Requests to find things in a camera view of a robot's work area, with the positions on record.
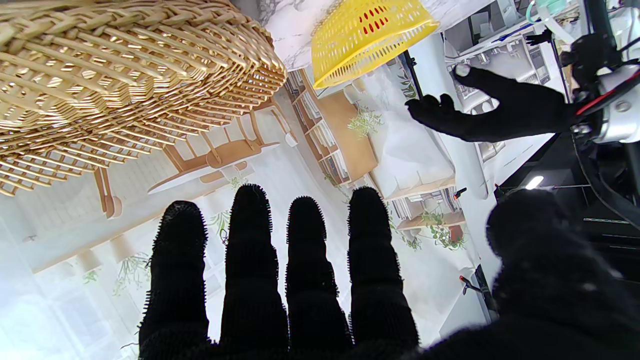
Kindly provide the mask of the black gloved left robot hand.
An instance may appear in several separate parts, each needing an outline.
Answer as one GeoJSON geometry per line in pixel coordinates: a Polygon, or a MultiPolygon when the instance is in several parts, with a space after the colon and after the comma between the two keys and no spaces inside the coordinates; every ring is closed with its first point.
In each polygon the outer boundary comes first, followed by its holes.
{"type": "Polygon", "coordinates": [[[578,104],[569,104],[555,89],[518,82],[493,71],[458,64],[455,79],[484,92],[498,106],[482,114],[455,109],[450,95],[425,95],[407,100],[412,119],[435,132],[466,142],[502,142],[569,130],[576,123],[578,104]]]}

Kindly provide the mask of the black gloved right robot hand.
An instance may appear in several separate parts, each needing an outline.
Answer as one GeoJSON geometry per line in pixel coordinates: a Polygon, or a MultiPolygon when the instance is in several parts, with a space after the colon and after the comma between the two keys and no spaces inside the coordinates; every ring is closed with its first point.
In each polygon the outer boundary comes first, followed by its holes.
{"type": "Polygon", "coordinates": [[[141,360],[637,360],[639,309],[620,276],[543,189],[506,194],[487,219],[502,261],[493,285],[498,319],[423,348],[392,244],[386,205],[372,187],[349,202],[350,318],[338,303],[316,201],[290,206],[286,301],[263,189],[235,194],[225,255],[221,336],[205,306],[208,240],[199,208],[173,202],[150,258],[139,329],[141,360]]]}

